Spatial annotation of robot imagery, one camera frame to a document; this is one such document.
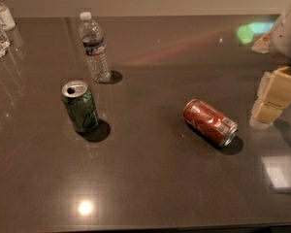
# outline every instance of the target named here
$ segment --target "gray tabletop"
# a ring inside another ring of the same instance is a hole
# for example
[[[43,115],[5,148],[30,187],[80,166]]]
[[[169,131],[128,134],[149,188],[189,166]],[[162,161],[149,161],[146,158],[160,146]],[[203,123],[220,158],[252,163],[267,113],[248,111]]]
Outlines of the gray tabletop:
[[[96,20],[118,83],[89,78],[75,18],[17,18],[9,32],[0,232],[291,223],[291,106],[267,130],[249,126],[259,81],[276,64],[238,36],[257,39],[250,23],[275,17]],[[60,99],[71,80],[91,86],[102,121],[86,136]],[[229,147],[185,123],[193,98],[238,123]]]

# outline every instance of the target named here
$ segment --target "can top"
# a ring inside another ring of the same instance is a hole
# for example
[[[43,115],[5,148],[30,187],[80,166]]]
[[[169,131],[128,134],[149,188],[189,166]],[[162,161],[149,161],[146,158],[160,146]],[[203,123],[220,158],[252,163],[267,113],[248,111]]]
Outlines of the can top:
[[[75,98],[84,95],[87,89],[88,89],[87,83],[83,81],[72,81],[66,83],[62,87],[61,92],[66,97]]]

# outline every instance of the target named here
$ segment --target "white bottle cap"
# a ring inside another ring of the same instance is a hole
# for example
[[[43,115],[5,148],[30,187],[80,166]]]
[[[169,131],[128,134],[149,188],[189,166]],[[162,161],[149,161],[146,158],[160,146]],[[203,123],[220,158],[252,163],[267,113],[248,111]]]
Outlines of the white bottle cap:
[[[83,12],[80,14],[81,20],[90,20],[91,19],[91,13],[90,12]]]

